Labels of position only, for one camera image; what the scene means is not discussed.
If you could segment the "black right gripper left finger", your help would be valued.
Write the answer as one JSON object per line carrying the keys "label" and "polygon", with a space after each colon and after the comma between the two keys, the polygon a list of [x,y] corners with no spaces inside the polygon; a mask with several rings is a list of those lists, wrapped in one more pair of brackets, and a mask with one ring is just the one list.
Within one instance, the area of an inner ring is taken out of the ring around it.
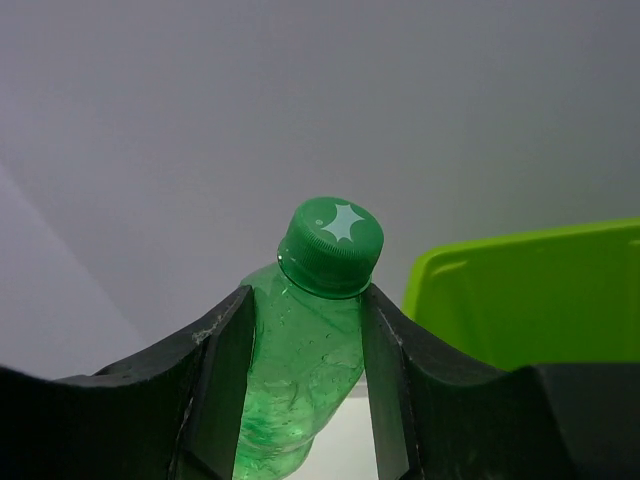
{"label": "black right gripper left finger", "polygon": [[240,287],[203,317],[92,375],[1,371],[5,479],[228,479],[253,349]]}

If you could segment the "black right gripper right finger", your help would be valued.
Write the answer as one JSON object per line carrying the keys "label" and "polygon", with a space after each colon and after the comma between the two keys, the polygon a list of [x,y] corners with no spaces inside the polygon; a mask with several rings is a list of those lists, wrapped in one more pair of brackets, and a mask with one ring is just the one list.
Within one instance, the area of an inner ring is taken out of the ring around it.
{"label": "black right gripper right finger", "polygon": [[376,286],[362,342],[382,479],[635,479],[639,367],[504,371],[407,318]]}

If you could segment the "green plastic bottle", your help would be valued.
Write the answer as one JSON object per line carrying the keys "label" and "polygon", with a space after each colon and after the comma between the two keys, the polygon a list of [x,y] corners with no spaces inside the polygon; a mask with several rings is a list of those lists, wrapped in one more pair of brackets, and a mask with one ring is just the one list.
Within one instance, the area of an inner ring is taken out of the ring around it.
{"label": "green plastic bottle", "polygon": [[362,295],[383,243],[363,207],[311,198],[295,210],[275,262],[243,279],[255,334],[233,478],[295,472],[362,376]]}

